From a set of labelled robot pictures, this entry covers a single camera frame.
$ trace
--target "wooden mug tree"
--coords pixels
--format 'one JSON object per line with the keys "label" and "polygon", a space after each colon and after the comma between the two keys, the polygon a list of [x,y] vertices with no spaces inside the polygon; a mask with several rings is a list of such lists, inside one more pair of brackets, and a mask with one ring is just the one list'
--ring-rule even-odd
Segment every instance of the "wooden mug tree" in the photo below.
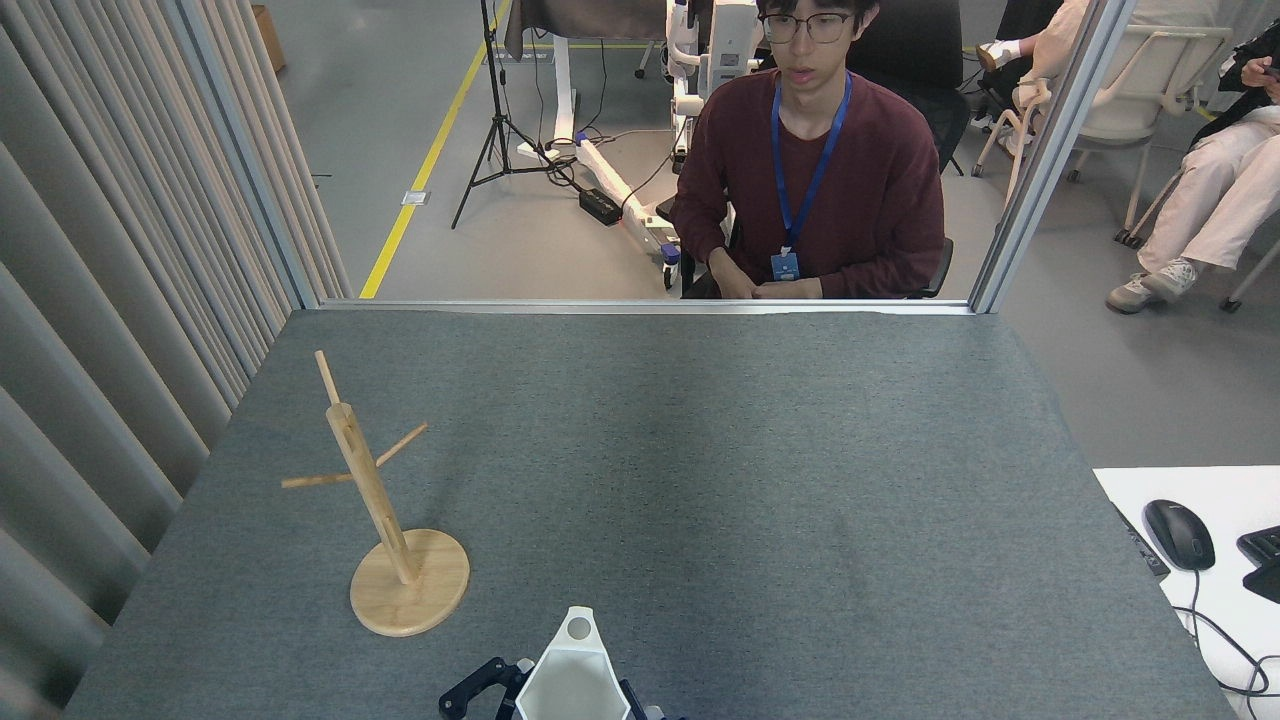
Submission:
{"label": "wooden mug tree", "polygon": [[445,533],[401,530],[378,473],[384,462],[426,429],[426,423],[374,460],[355,410],[338,397],[324,351],[316,351],[316,364],[329,393],[325,419],[351,471],[292,478],[280,484],[294,488],[356,480],[381,542],[356,568],[351,579],[351,607],[362,625],[380,635],[402,638],[429,630],[462,602],[471,564],[466,550]]}

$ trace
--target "table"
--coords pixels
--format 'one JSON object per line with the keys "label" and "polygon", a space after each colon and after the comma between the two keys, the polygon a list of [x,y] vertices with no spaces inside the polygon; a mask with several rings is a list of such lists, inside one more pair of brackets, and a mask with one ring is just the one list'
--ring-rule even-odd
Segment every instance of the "table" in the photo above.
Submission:
{"label": "table", "polygon": [[524,32],[539,28],[552,35],[556,63],[556,135],[573,137],[573,85],[570,78],[568,38],[667,40],[664,0],[512,0],[503,45],[512,58],[524,55]]}
{"label": "table", "polygon": [[[356,488],[279,487],[340,466],[316,348],[375,452],[431,423],[429,633],[352,615]],[[997,316],[411,310],[289,318],[65,717],[433,717],[571,605],[673,717],[1231,717]]]}
{"label": "table", "polygon": [[[1215,562],[1201,573],[1196,609],[1222,626],[1254,657],[1280,653],[1280,605],[1244,589],[1240,580],[1254,566],[1235,547],[1245,533],[1280,525],[1280,466],[1247,468],[1108,468],[1094,470],[1102,488],[1133,527],[1162,555],[1143,525],[1142,510],[1156,498],[1180,502],[1194,511],[1213,539]],[[1190,606],[1194,574],[1170,565],[1160,584],[1171,605]],[[1243,688],[1252,670],[1239,653],[1201,624],[1204,660],[1222,682]],[[1265,664],[1272,682],[1280,679],[1280,660]],[[1280,692],[1272,685],[1271,692]],[[1240,717],[1244,700],[1228,696]],[[1258,720],[1280,720],[1280,698],[1253,701]]]}

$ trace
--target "maroon sweater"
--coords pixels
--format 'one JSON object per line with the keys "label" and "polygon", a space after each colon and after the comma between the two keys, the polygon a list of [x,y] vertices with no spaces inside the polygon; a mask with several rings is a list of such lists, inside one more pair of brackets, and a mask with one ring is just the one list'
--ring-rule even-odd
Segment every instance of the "maroon sweater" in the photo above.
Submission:
{"label": "maroon sweater", "polygon": [[[728,254],[756,284],[773,279],[769,258],[786,241],[769,140],[777,74],[741,77],[707,101],[672,209],[684,250],[705,263],[724,245],[727,192],[741,227]],[[795,217],[827,136],[800,140],[783,124],[780,140]],[[854,76],[845,127],[795,245],[800,275],[820,278],[823,297],[904,297],[933,277],[942,233],[928,124],[905,100]]]}

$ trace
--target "blue lanyard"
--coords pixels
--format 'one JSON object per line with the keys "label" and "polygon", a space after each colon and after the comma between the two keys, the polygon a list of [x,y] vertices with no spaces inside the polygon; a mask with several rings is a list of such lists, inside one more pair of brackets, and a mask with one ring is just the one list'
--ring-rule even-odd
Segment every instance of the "blue lanyard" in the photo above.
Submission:
{"label": "blue lanyard", "polygon": [[796,240],[800,238],[800,231],[804,229],[804,223],[809,219],[809,209],[813,206],[813,199],[818,195],[822,176],[827,173],[827,163],[831,160],[832,150],[836,149],[836,140],[840,138],[840,128],[845,127],[845,114],[849,111],[849,96],[852,94],[852,88],[854,78],[846,72],[845,99],[840,101],[840,109],[836,110],[836,119],[831,123],[831,131],[827,133],[827,145],[823,146],[818,168],[814,169],[813,179],[809,181],[809,191],[805,192],[804,202],[800,204],[800,214],[794,219],[791,218],[791,201],[787,199],[787,179],[782,176],[782,143],[778,141],[778,127],[782,124],[778,119],[778,108],[782,106],[781,77],[778,78],[777,87],[773,90],[773,177],[778,183],[778,202],[782,204],[782,227],[787,229],[787,243],[782,246],[783,255],[791,252],[791,249],[795,247]]}

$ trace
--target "power adapter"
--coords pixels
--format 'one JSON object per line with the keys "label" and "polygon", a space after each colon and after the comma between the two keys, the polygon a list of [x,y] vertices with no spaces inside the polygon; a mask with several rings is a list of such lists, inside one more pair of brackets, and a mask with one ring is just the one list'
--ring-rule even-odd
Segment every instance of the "power adapter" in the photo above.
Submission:
{"label": "power adapter", "polygon": [[577,206],[586,210],[603,225],[612,225],[622,219],[622,208],[598,188],[580,190]]}

